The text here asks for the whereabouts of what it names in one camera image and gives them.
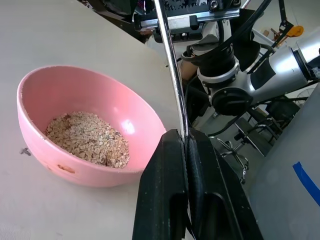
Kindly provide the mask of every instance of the screw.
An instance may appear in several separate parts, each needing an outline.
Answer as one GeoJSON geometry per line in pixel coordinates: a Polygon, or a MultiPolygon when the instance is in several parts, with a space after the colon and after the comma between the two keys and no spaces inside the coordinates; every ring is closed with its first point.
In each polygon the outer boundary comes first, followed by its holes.
{"type": "Polygon", "coordinates": [[[210,6],[210,10],[213,11],[218,7],[218,2],[216,0],[211,0],[209,6],[210,6]]]}

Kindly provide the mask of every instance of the table surface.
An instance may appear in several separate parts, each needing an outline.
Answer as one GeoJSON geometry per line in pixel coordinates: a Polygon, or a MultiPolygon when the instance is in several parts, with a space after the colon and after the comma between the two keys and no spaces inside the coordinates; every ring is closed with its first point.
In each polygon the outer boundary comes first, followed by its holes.
{"type": "Polygon", "coordinates": [[[20,154],[17,87],[46,65],[107,74],[143,97],[167,129],[179,126],[170,74],[155,51],[76,0],[1,0],[0,239],[130,239],[138,183],[77,186],[20,154]]]}

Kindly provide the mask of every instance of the bowl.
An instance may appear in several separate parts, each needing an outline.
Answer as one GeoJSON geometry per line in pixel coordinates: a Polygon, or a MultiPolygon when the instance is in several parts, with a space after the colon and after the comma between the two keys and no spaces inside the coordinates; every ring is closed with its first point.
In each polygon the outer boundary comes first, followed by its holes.
{"type": "Polygon", "coordinates": [[[47,66],[27,74],[17,89],[20,129],[29,150],[52,173],[90,187],[137,181],[166,132],[155,111],[113,78],[74,66],[47,66]],[[84,111],[97,114],[129,144],[126,167],[111,168],[80,159],[46,135],[53,118],[84,111]]]}

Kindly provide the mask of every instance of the chrome pole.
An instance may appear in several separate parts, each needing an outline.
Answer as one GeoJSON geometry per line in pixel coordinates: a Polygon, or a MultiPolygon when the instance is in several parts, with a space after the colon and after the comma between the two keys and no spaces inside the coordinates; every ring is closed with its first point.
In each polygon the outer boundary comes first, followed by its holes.
{"type": "Polygon", "coordinates": [[[174,88],[175,100],[180,120],[180,135],[183,143],[185,143],[186,138],[188,136],[188,117],[184,92],[182,88],[181,75],[177,64],[177,58],[174,51],[174,45],[171,39],[168,19],[165,12],[163,1],[154,0],[154,5],[174,88]]]}
{"type": "Polygon", "coordinates": [[[244,4],[241,6],[241,8],[242,8],[242,9],[245,9],[250,2],[251,2],[251,0],[246,0],[246,1],[244,2],[244,4]]]}

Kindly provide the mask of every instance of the oats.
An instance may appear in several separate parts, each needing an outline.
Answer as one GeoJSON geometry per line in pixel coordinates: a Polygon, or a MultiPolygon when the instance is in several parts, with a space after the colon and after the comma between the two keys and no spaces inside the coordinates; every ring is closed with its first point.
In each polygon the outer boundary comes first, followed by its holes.
{"type": "Polygon", "coordinates": [[[92,113],[78,111],[54,118],[46,136],[71,154],[97,165],[122,169],[130,158],[128,141],[92,113]]]}

